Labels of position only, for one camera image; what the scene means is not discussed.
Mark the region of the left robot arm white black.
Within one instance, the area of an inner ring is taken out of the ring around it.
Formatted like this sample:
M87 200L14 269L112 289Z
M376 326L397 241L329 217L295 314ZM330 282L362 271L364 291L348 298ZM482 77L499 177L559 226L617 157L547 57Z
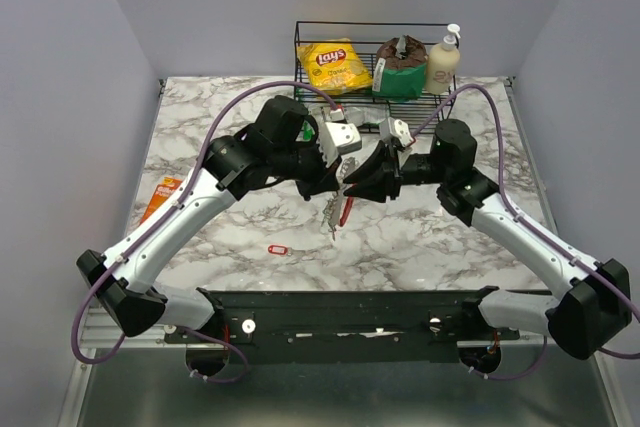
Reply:
M360 147L354 125L327 122L275 96L235 135L206 142L187 178L136 230L103 253L85 251L77 266L125 336L169 324L212 341L222 327L212 301L199 290L161 286L156 279L163 268L210 220L271 177L295 181L304 199L338 190L342 155Z

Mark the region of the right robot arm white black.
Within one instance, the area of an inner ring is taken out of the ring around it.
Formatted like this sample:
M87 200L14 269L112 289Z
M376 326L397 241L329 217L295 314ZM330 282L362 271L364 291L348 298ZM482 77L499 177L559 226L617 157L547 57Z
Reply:
M628 270L571 247L512 204L476 168L477 142L466 123L438 123L426 154L412 153L414 139L404 122L390 120L381 131L371 156L346 177L347 196L384 203L404 186L434 184L450 215L508 250L549 290L534 295L489 289L460 314L467 336L524 330L549 336L565 353L586 360L629 325Z

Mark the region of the lone key with red tag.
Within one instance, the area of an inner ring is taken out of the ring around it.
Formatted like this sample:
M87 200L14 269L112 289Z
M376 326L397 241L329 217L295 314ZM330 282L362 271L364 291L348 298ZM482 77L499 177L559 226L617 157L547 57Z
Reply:
M284 245L276 245L272 244L267 247L267 252L271 255L276 256L294 256L294 255L302 255L304 253L303 250L291 248Z

